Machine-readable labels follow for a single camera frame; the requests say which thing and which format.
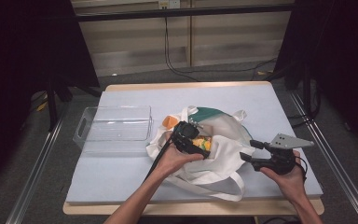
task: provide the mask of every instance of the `yellow item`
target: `yellow item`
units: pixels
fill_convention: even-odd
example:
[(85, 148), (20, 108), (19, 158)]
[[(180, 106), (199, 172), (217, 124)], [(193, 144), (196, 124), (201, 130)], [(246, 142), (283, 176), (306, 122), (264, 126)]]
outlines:
[(210, 151), (211, 150), (212, 137), (199, 135), (193, 139), (193, 145), (200, 147), (202, 150)]
[(43, 110), (47, 104), (48, 104), (48, 102), (44, 102), (43, 104), (41, 104), (40, 106), (37, 107), (36, 111)]

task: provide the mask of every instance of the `left hand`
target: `left hand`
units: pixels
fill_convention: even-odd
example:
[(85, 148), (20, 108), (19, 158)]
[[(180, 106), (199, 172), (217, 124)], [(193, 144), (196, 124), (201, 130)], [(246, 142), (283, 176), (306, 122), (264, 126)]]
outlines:
[[(168, 139), (172, 132), (166, 132), (165, 138)], [(165, 151), (161, 160), (158, 162), (156, 172), (161, 173), (164, 178), (178, 171), (183, 165), (191, 161), (203, 160), (201, 154), (185, 154), (180, 152), (172, 143)]]

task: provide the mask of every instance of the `right hand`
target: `right hand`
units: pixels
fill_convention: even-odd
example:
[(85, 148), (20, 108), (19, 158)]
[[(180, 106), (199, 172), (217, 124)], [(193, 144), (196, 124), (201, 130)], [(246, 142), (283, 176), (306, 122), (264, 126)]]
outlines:
[[(301, 160), (299, 158), (300, 153), (296, 150), (293, 150), (293, 153), (296, 157), (298, 157), (296, 158), (296, 162), (301, 164)], [(306, 196), (303, 174), (298, 166), (295, 166), (293, 170), (286, 175), (277, 175), (274, 171), (267, 167), (262, 167), (260, 171), (278, 184), (283, 196), (290, 203), (302, 200), (303, 197)]]

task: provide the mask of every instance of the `black curtain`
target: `black curtain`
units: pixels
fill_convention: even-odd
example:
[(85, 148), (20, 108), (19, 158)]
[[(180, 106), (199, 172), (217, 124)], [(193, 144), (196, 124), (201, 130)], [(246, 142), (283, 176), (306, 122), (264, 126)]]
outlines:
[(15, 146), (31, 96), (54, 86), (98, 80), (77, 22), (46, 23), (41, 17), (75, 15), (69, 0), (0, 0), (0, 167)]
[(306, 64), (328, 100), (358, 133), (358, 1), (311, 2), (320, 5), (292, 13), (275, 70), (286, 68), (286, 87), (296, 89)]

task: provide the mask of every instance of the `wall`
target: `wall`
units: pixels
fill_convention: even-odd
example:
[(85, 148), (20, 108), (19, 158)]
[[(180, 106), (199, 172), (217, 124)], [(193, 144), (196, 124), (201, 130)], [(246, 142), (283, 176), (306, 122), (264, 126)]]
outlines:
[[(181, 7), (235, 7), (289, 0), (182, 0)], [(158, 9), (152, 0), (72, 0), (77, 14)], [(168, 18), (174, 67), (242, 63), (277, 57), (290, 12)], [(97, 76), (166, 69), (165, 20), (81, 22)]]

